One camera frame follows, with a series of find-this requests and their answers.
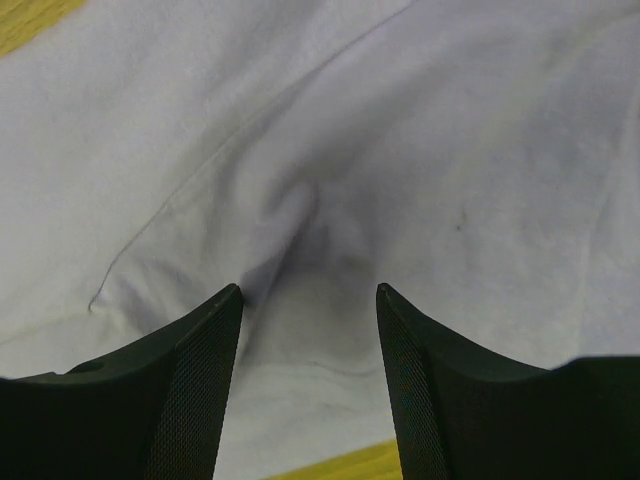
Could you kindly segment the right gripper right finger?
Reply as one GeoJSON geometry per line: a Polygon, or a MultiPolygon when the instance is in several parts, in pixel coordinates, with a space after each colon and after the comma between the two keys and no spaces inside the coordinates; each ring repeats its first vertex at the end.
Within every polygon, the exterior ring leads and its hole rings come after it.
{"type": "Polygon", "coordinates": [[[376,313],[407,479],[635,479],[639,360],[551,370],[495,353],[387,284],[376,313]]]}

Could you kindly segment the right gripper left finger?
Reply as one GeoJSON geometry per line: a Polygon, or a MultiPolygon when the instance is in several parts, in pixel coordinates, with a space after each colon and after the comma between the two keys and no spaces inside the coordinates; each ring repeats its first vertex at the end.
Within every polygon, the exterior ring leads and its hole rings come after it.
{"type": "Polygon", "coordinates": [[[228,285],[64,374],[3,380],[2,477],[210,480],[242,314],[228,285]]]}

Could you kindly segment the purple t shirt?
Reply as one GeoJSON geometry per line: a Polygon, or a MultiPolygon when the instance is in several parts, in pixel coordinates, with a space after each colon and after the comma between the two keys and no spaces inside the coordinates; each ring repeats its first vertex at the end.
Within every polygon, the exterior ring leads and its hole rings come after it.
{"type": "Polygon", "coordinates": [[[541,367],[639,350],[635,1],[89,1],[1,59],[1,373],[229,283],[215,469],[392,437],[386,282],[541,367]]]}

